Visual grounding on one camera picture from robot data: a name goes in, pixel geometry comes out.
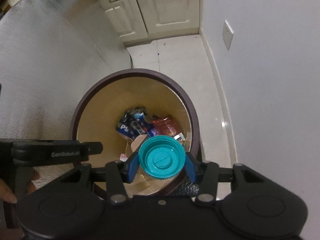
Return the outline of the person's left hand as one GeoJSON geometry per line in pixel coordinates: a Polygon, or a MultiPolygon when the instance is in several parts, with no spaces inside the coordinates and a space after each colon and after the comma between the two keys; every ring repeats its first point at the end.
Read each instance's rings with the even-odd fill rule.
{"type": "MultiPolygon", "coordinates": [[[[34,191],[36,191],[36,186],[34,185],[33,181],[38,180],[39,178],[40,178],[39,172],[37,172],[36,170],[33,170],[31,181],[27,184],[27,193],[33,193],[34,191]]],[[[0,179],[0,198],[1,200],[7,203],[11,203],[11,204],[17,203],[17,198],[15,194],[12,192],[9,186],[2,179],[0,179]]]]}

